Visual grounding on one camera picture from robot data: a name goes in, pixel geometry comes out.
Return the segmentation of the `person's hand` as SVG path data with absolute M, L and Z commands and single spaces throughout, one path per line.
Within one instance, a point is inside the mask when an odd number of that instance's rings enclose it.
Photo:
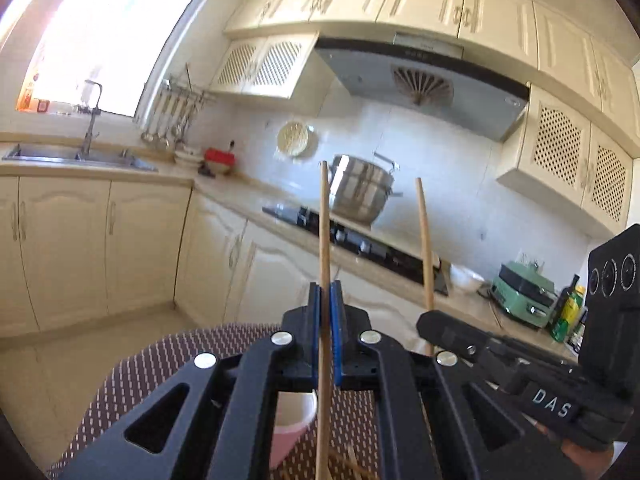
M 541 422 L 535 422 L 534 426 L 548 439 L 559 445 L 561 451 L 582 471 L 582 478 L 588 480 L 600 479 L 611 467 L 615 454 L 615 446 L 610 445 L 605 451 L 590 451 L 582 448 L 571 440 L 561 439 Z

